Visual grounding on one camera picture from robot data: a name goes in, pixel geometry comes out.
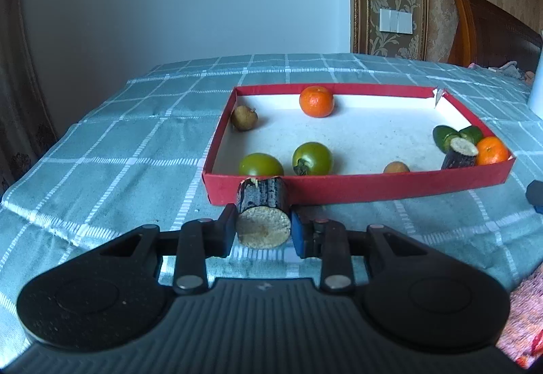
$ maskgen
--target tablecloth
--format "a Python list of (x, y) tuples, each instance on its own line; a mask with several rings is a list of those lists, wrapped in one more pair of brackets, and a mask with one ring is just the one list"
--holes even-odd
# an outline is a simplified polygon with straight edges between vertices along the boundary
[[(372, 203), (309, 207), (362, 230), (387, 224), (476, 266), (512, 289), (543, 259), (543, 218), (525, 198), (543, 178), (543, 126), (526, 106), (523, 83), (487, 70), (353, 54), (268, 54), (155, 67), (129, 80), (66, 135), (2, 198), (0, 367), (26, 345), (15, 303), (32, 277), (142, 224), (179, 229), (215, 218), (201, 174), (211, 137), (234, 86), (281, 82), (366, 82), (442, 86), (518, 157), (505, 184)], [(354, 258), (358, 282), (366, 280)], [(320, 261), (300, 260), (291, 241), (272, 250), (235, 242), (227, 259), (208, 259), (217, 276), (313, 277)], [(173, 259), (160, 282), (171, 283)]]

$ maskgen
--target small brown fruit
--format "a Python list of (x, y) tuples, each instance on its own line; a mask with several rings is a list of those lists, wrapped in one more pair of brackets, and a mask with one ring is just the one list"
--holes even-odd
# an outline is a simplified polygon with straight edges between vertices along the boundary
[(388, 163), (385, 170), (383, 171), (384, 174), (397, 174), (398, 172), (410, 171), (407, 165), (402, 163), (401, 161), (393, 161), (392, 163)]
[(248, 131), (256, 126), (259, 117), (254, 109), (242, 105), (234, 109), (230, 120), (238, 131)]

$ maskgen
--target wooden log piece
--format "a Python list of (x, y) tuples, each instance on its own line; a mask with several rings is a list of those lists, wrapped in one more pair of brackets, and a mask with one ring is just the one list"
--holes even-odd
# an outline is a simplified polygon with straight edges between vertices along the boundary
[(244, 180), (238, 187), (236, 205), (236, 231), (243, 245), (270, 249), (290, 236), (287, 188), (280, 177)]
[(443, 160), (442, 170), (474, 166), (477, 154), (479, 151), (471, 141), (460, 137), (453, 138)]

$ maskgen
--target tomato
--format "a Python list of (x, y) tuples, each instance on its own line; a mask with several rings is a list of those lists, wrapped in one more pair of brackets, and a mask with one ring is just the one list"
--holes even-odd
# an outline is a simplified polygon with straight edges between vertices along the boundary
[(292, 156), (292, 167), (297, 175), (327, 175), (332, 165), (332, 153), (317, 142), (302, 144)]
[(240, 163), (240, 175), (276, 176), (284, 175), (279, 160), (268, 154), (249, 154)]

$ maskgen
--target light switch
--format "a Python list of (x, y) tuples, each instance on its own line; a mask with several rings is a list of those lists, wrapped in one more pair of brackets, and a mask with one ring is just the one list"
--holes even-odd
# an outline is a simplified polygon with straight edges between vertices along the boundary
[(413, 34), (413, 15), (411, 13), (398, 13), (397, 33)]
[(379, 31), (390, 31), (390, 10), (384, 8), (379, 10)]
[(413, 15), (397, 10), (379, 10), (379, 31), (413, 34)]

